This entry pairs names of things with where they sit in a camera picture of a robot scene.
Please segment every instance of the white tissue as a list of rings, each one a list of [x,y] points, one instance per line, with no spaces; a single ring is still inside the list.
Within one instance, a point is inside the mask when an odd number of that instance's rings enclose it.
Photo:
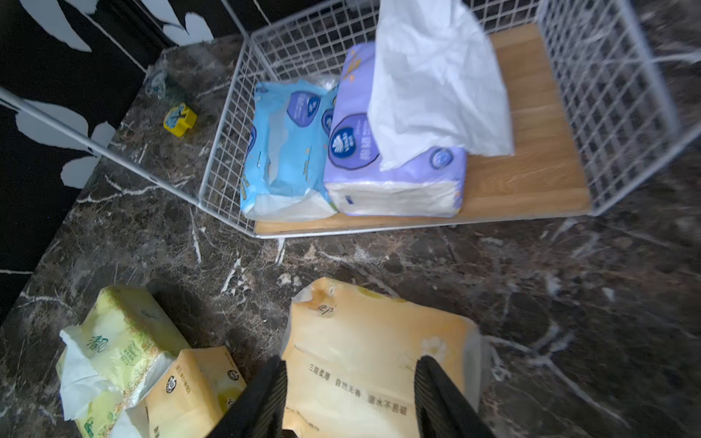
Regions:
[[[149,414],[146,404],[126,409],[114,423],[109,438],[149,438]]]
[[[74,420],[86,415],[90,401],[106,390],[121,392],[93,368],[90,359],[76,341],[76,334],[72,334],[75,330],[79,328],[70,326],[60,333],[61,339],[66,343],[66,359],[59,389],[65,420]]]
[[[512,155],[506,88],[494,49],[460,0],[383,0],[368,119],[381,170],[433,146]]]
[[[331,200],[351,216],[453,217],[460,212],[463,182],[346,182],[326,183]]]

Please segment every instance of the plastic packaging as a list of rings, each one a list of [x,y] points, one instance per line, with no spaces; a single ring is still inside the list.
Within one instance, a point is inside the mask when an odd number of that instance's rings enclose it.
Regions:
[[[226,347],[183,350],[145,399],[151,438],[203,438],[246,388]]]
[[[418,359],[434,357],[476,411],[489,372],[468,318],[330,278],[292,299],[286,336],[283,428],[298,437],[418,437]]]
[[[336,213],[323,184],[329,137],[324,120],[335,96],[335,89],[305,80],[257,85],[241,181],[241,212],[248,219],[309,221]]]
[[[171,107],[180,102],[193,102],[194,98],[168,74],[168,61],[159,63],[159,67],[149,66],[144,77],[144,91],[147,96],[157,97]]]
[[[84,438],[105,438],[117,422],[131,422],[134,408],[180,350],[190,348],[145,289],[105,287],[83,324],[61,331],[66,343],[57,366],[64,418],[75,420]]]
[[[396,169],[382,171],[367,120],[375,44],[348,51],[341,73],[324,184],[349,215],[452,217],[463,201],[467,152],[433,147]]]
[[[376,50],[367,115],[382,170],[434,146],[514,153],[494,49],[461,0],[383,0]]]

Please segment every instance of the black wall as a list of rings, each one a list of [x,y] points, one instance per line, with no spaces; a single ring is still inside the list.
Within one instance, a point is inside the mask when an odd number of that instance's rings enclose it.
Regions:
[[[28,100],[75,111],[87,120],[88,136],[105,121],[118,128],[144,72],[65,0],[42,1],[57,1],[92,51],[75,50],[50,35],[20,0],[0,0],[0,86]],[[316,3],[259,1],[271,21]],[[186,13],[194,12],[205,18],[215,37],[237,33],[219,0],[171,0],[171,4],[181,23]],[[230,4],[247,31],[267,24],[252,0],[231,0]],[[173,45],[161,32],[163,23],[140,0],[101,0],[90,18],[143,67]],[[88,155],[26,137],[17,129],[16,113],[0,107],[0,322],[28,281],[30,274],[26,273],[34,270],[80,193],[62,183],[63,166]]]

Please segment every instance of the white leaf pattern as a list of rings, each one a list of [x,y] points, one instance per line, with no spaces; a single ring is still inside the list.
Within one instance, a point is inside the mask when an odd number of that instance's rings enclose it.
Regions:
[[[61,181],[66,187],[82,189],[93,174],[93,170],[100,161],[98,157],[86,156],[70,160],[63,166]]]
[[[65,123],[81,134],[85,136],[88,135],[88,122],[84,117],[75,111],[60,105],[47,104],[45,102],[36,102],[31,100],[27,100],[26,102],[38,110],[47,113],[56,120]],[[77,151],[88,150],[84,144],[69,137],[63,132],[57,131],[56,129],[23,111],[17,113],[15,122],[17,123],[17,129],[22,134],[26,135],[37,143],[63,149],[76,149]]]
[[[173,7],[168,0],[141,0],[146,9],[160,21],[180,26]]]
[[[178,46],[187,46],[188,44],[201,43],[202,41],[211,41],[214,39],[212,30],[201,16],[188,12],[185,15],[185,24],[187,30],[180,26],[164,25],[163,33]]]
[[[100,146],[107,147],[115,132],[117,132],[117,130],[114,129],[108,122],[102,122],[101,124],[95,126],[93,135],[91,135],[90,138]]]
[[[82,135],[88,135],[88,122],[80,114],[60,105],[48,104],[46,102],[26,101],[33,107],[47,113],[56,120],[68,125],[69,127],[80,132]],[[76,149],[77,151],[87,151],[88,148],[70,137],[36,119],[28,113],[20,111],[15,117],[17,129],[30,139],[37,143],[45,144],[46,146],[54,146],[63,149]],[[112,136],[116,132],[108,122],[102,122],[95,126],[92,139],[95,143],[107,147]],[[87,156],[71,160],[63,166],[61,171],[61,180],[68,187],[82,189],[93,169],[100,159],[100,154],[94,152],[95,156]]]
[[[66,0],[66,3],[70,3],[84,14],[94,14],[97,8],[97,0]]]
[[[88,0],[77,0],[85,4]],[[49,35],[81,52],[91,52],[90,46],[73,30],[58,0],[20,0],[22,7]]]

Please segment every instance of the brand logo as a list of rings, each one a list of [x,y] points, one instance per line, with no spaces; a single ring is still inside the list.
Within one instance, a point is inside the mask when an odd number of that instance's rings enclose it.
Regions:
[[[248,155],[249,152],[251,152],[251,149],[253,149],[253,145],[256,142],[256,127],[253,126],[251,127],[251,135],[248,137],[248,147],[246,148],[246,155]]]
[[[331,134],[331,122],[334,120],[334,109],[329,108],[324,112],[324,115],[321,116],[321,126],[324,128],[324,132],[326,132],[326,135]]]
[[[431,153],[429,162],[434,169],[442,169],[453,162],[453,153],[450,149],[438,148]]]
[[[177,379],[175,378],[175,376],[169,377],[168,382],[165,383],[165,391],[168,394],[170,394],[171,392],[173,392],[176,385],[177,385]]]
[[[88,436],[90,438],[93,438],[93,417],[88,418],[88,421],[86,421],[86,423],[85,423],[85,425],[83,425],[83,427],[86,429]]]
[[[343,128],[334,134],[331,140],[331,153],[336,158],[347,158],[355,152],[355,138],[352,128]]]
[[[89,342],[86,344],[91,350],[96,350],[98,353],[102,353],[107,349],[107,343],[109,339],[103,338],[102,336],[93,336],[90,338]]]
[[[309,99],[309,103],[307,104],[307,116],[314,117],[316,110],[319,109],[320,102],[321,99],[316,96]]]

